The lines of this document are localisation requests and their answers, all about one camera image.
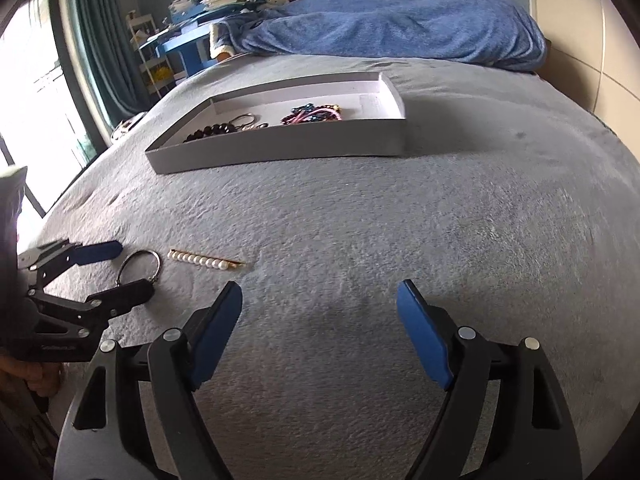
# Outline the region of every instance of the blue desk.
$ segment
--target blue desk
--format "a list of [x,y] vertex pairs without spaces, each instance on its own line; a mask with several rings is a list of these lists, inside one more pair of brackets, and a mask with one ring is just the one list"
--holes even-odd
[[207,61],[200,59],[196,42],[209,36],[209,25],[211,23],[219,22],[221,20],[222,18],[218,18],[216,20],[203,23],[202,25],[195,23],[193,24],[193,27],[185,27],[179,36],[175,36],[156,47],[158,57],[165,56],[170,52],[178,52],[182,58],[182,64],[187,72],[187,76],[192,76],[209,66],[215,65],[217,63],[215,59]]

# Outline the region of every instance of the teal curtain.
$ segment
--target teal curtain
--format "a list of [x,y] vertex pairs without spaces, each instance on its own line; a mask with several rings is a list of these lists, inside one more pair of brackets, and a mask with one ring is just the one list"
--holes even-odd
[[117,0],[69,0],[69,7],[82,70],[105,122],[115,128],[149,110],[140,60]]

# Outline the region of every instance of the human hand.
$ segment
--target human hand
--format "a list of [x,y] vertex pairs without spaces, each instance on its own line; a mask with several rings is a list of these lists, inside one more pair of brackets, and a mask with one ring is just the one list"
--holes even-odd
[[0,390],[10,387],[10,377],[26,381],[28,388],[41,397],[51,397],[60,389],[61,363],[27,363],[0,355]]

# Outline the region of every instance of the floor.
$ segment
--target floor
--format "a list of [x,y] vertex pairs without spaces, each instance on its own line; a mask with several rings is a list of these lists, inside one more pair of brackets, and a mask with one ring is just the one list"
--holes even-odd
[[540,75],[640,159],[640,48],[611,0],[536,0],[551,48]]

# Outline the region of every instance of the gray bedsheet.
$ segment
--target gray bedsheet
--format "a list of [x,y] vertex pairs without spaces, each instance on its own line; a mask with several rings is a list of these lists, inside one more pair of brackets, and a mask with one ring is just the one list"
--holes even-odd
[[[409,158],[169,176],[146,161],[152,140],[206,96],[354,70],[385,72],[402,94]],[[172,91],[62,197],[40,241],[117,238],[127,253],[183,248],[251,263],[232,274],[165,261],[153,300],[106,333],[148,342],[238,281],[242,317],[196,398],[239,480],[404,477],[443,399],[396,315],[405,278],[487,338],[542,341],[587,473],[640,398],[639,189],[638,163],[617,137],[537,76],[419,59],[247,56]],[[83,299],[113,285],[120,261],[76,267],[50,288]],[[58,427],[81,369],[68,368],[53,400]]]

